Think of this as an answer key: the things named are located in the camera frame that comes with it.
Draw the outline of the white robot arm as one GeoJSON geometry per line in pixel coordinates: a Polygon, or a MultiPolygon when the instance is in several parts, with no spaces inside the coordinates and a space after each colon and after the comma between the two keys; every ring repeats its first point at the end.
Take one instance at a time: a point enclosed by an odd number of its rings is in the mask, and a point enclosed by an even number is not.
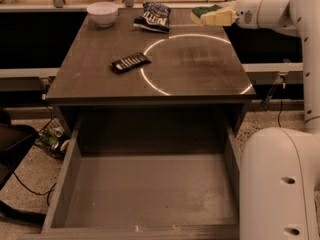
{"type": "Polygon", "coordinates": [[[302,42],[303,132],[266,128],[247,141],[240,169],[240,240],[319,240],[320,0],[240,0],[203,10],[202,26],[272,29],[302,42]]]}

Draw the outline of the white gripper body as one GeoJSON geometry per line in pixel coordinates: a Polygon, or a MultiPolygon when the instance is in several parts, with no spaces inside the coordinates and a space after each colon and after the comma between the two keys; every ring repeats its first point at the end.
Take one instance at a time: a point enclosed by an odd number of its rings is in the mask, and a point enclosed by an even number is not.
{"type": "Polygon", "coordinates": [[[236,23],[244,29],[259,28],[259,12],[263,0],[240,0],[236,5],[236,23]]]}

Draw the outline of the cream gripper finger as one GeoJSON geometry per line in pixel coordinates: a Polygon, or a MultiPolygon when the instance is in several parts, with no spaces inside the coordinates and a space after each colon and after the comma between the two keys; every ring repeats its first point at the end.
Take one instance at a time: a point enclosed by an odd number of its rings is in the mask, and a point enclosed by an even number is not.
{"type": "Polygon", "coordinates": [[[200,17],[200,21],[204,26],[231,26],[236,20],[237,14],[231,8],[211,11],[200,17]]]}
{"type": "Polygon", "coordinates": [[[226,2],[220,2],[218,3],[218,5],[221,7],[235,8],[238,3],[239,1],[226,1],[226,2]]]}

